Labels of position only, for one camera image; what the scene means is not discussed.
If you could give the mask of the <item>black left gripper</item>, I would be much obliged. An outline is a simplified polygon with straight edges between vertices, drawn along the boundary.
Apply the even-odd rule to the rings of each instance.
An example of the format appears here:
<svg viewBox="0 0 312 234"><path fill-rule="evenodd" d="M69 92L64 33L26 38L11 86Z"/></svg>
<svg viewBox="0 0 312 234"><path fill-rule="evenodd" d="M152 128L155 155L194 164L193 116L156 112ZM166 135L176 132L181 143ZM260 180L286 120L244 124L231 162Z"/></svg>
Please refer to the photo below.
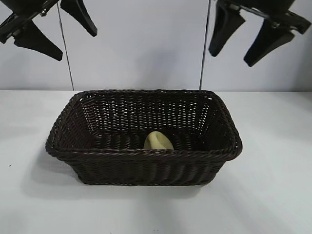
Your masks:
<svg viewBox="0 0 312 234"><path fill-rule="evenodd" d="M5 44L13 35L17 47L45 54L57 61L62 60L63 52L52 43L31 21L37 15L46 16L58 0L1 0L12 14L0 25L0 41ZM90 18L83 0L62 0L62 10L67 12L93 37L98 29Z"/></svg>

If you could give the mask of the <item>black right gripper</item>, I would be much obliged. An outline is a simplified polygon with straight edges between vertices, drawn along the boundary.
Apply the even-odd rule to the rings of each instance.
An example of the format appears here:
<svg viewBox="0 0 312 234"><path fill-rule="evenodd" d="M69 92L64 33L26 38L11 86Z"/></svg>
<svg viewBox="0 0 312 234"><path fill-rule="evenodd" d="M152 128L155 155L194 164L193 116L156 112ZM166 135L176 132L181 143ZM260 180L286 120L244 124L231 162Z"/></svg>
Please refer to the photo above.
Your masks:
<svg viewBox="0 0 312 234"><path fill-rule="evenodd" d="M293 30L304 34L311 22L290 11L293 0L218 0L209 52L216 57L232 34L245 22L240 11L248 11L263 18L263 24L244 61L254 66L274 49L289 43Z"/></svg>

